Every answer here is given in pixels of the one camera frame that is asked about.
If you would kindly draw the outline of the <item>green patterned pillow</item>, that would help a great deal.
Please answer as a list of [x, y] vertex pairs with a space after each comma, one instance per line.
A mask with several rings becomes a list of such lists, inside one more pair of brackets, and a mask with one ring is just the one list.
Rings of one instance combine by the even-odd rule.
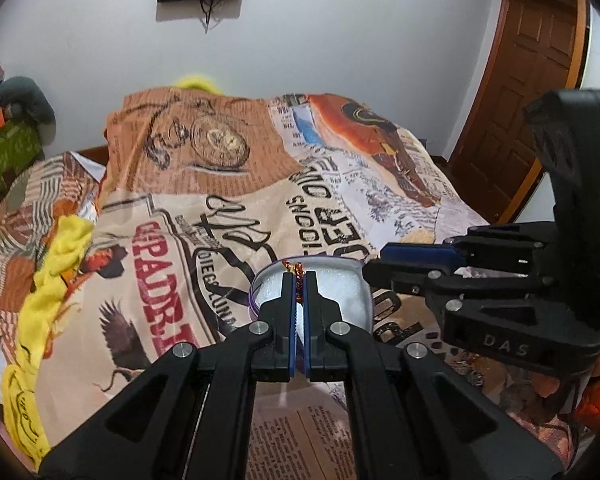
[[26, 76], [0, 72], [0, 195], [42, 153], [40, 130], [56, 122], [53, 107], [38, 84]]

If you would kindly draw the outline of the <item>yellow cloth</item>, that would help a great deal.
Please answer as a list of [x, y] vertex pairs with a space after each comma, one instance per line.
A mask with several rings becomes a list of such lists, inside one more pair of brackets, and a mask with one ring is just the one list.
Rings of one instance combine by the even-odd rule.
[[91, 221], [75, 214], [59, 218], [41, 269], [34, 274], [34, 291], [20, 309], [15, 362], [6, 366], [2, 376], [7, 432], [35, 467], [50, 452], [50, 444], [34, 388], [45, 353], [52, 348], [54, 323], [65, 300], [79, 285], [79, 267], [91, 244], [93, 229]]

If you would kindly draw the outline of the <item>purple heart-shaped tin box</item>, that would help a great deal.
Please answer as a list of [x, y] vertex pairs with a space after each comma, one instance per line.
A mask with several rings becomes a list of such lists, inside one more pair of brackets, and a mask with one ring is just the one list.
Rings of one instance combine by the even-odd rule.
[[280, 296], [286, 263], [290, 266], [299, 263], [303, 271], [314, 271], [318, 291], [339, 304], [342, 318], [367, 333], [372, 331], [374, 302], [370, 286], [363, 278], [362, 262], [335, 256], [292, 257], [264, 268], [254, 278], [248, 292], [254, 316], [258, 315], [261, 304]]

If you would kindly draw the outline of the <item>brown wooden door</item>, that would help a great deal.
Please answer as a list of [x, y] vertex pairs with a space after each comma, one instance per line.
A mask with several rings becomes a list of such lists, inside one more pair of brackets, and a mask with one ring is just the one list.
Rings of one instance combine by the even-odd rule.
[[491, 223], [508, 223], [542, 169], [524, 109], [550, 90], [576, 88], [588, 39], [586, 0], [502, 0], [474, 104], [450, 160], [460, 197]]

